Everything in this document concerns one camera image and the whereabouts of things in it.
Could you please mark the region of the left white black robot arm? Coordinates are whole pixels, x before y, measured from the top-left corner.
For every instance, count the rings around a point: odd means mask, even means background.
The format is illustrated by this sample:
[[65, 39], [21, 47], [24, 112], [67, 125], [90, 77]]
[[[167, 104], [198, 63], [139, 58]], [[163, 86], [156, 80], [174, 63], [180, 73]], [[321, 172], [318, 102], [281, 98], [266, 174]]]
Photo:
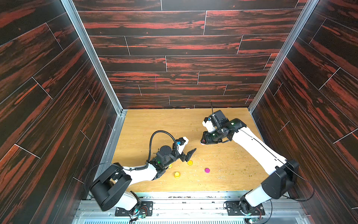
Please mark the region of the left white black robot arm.
[[169, 166], [177, 160], [188, 162], [196, 149], [187, 154], [169, 146], [162, 146], [156, 156], [148, 162], [145, 169], [125, 168], [119, 163], [112, 164], [95, 181], [88, 185], [89, 191], [102, 211], [121, 208], [136, 214], [141, 201], [138, 196], [128, 191], [136, 183], [157, 180], [163, 176]]

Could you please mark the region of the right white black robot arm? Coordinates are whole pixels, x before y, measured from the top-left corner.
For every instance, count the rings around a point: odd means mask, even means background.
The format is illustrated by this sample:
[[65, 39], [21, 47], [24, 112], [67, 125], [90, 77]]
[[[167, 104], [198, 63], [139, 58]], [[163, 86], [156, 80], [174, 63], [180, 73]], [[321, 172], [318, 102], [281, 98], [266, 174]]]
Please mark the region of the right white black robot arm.
[[279, 199], [297, 180], [299, 164], [272, 150], [262, 142], [240, 119], [229, 120], [222, 111], [216, 111], [206, 117], [203, 126], [201, 144], [223, 143], [223, 139], [234, 141], [242, 146], [263, 167], [268, 177], [262, 183], [240, 199], [241, 211], [249, 214], [250, 210], [270, 199]]

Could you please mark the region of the yellow paint jar front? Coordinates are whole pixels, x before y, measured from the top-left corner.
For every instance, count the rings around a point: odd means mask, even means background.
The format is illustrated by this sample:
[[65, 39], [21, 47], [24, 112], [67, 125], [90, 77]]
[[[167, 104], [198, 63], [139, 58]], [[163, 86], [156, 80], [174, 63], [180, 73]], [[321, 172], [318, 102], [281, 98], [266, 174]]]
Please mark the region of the yellow paint jar front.
[[177, 178], [177, 179], [180, 178], [180, 173], [179, 173], [179, 172], [175, 172], [175, 173], [174, 173], [174, 177]]

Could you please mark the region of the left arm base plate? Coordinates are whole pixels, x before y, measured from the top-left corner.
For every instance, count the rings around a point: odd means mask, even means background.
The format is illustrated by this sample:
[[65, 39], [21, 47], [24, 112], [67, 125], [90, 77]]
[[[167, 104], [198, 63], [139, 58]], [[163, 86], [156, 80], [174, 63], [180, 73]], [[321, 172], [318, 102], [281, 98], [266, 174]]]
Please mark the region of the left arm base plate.
[[136, 204], [134, 209], [126, 210], [124, 208], [116, 208], [116, 217], [138, 217], [145, 218], [153, 215], [153, 201], [141, 201], [140, 205]]

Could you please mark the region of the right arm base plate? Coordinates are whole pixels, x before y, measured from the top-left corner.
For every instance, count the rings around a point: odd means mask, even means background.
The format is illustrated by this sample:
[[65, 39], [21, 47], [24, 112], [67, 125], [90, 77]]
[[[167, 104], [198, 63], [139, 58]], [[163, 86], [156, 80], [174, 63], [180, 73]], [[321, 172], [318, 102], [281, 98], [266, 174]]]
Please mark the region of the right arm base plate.
[[242, 201], [225, 201], [223, 207], [229, 216], [264, 216], [265, 210], [262, 204], [256, 207]]

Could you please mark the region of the right aluminium corner post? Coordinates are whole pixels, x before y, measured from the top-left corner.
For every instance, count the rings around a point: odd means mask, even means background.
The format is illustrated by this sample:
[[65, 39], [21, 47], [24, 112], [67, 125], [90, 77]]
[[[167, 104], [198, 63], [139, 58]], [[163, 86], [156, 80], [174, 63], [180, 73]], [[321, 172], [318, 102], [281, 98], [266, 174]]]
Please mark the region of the right aluminium corner post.
[[257, 107], [260, 99], [263, 97], [266, 89], [268, 88], [269, 84], [275, 77], [278, 69], [280, 68], [281, 64], [285, 60], [287, 54], [289, 53], [290, 49], [292, 48], [294, 42], [298, 38], [299, 34], [301, 33], [303, 27], [307, 23], [309, 17], [311, 16], [312, 12], [314, 11], [315, 7], [319, 3], [319, 0], [309, 0], [303, 7], [297, 21], [295, 22], [291, 32], [289, 33], [287, 40], [283, 44], [281, 50], [279, 51], [275, 61], [273, 62], [271, 68], [268, 71], [268, 74], [260, 87], [259, 91], [257, 92], [255, 98], [253, 99], [252, 103], [248, 107], [250, 114], [253, 114], [255, 108]]

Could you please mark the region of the aluminium corner post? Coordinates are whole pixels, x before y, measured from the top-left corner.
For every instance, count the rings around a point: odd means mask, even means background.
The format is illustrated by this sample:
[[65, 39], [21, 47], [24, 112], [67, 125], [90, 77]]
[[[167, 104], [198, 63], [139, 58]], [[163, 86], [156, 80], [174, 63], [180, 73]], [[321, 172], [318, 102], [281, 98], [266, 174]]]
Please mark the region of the aluminium corner post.
[[275, 77], [278, 69], [280, 68], [281, 64], [285, 60], [287, 54], [289, 53], [290, 49], [292, 48], [294, 42], [298, 38], [299, 34], [301, 33], [303, 27], [307, 23], [309, 17], [311, 16], [312, 12], [314, 11], [315, 7], [319, 3], [319, 0], [309, 0], [303, 7], [297, 21], [295, 22], [291, 32], [289, 33], [287, 40], [283, 44], [281, 50], [279, 51], [275, 61], [273, 62], [271, 68], [268, 71], [268, 74], [260, 87], [259, 91], [257, 92], [255, 98], [253, 99], [252, 103], [248, 107], [250, 114], [253, 114], [255, 108], [257, 107], [260, 99], [263, 97], [266, 89], [268, 88], [269, 84]]
[[84, 46], [85, 51], [87, 52], [89, 59], [94, 66], [94, 69], [106, 91], [107, 95], [110, 98], [110, 101], [118, 115], [121, 115], [124, 111], [120, 101], [118, 100], [115, 91], [104, 71], [104, 68], [99, 60], [99, 57], [94, 49], [94, 46], [89, 38], [89, 35], [84, 27], [84, 24], [80, 18], [80, 15], [71, 0], [60, 0], [62, 3], [77, 35], [80, 38], [81, 43]]

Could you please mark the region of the left aluminium corner post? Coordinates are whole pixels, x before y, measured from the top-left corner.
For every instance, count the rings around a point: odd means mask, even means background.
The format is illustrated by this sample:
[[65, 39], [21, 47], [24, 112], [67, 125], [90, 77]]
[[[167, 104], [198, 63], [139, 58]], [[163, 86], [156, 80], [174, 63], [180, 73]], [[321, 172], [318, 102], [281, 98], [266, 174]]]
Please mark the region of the left aluminium corner post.
[[81, 43], [84, 46], [85, 51], [87, 52], [89, 59], [94, 66], [94, 69], [106, 91], [107, 95], [110, 98], [110, 101], [118, 115], [121, 115], [124, 111], [120, 101], [118, 100], [115, 91], [104, 71], [104, 68], [99, 60], [99, 57], [94, 49], [94, 46], [89, 38], [89, 35], [84, 27], [84, 24], [80, 18], [80, 15], [71, 0], [60, 0], [62, 3], [77, 35], [80, 38]]

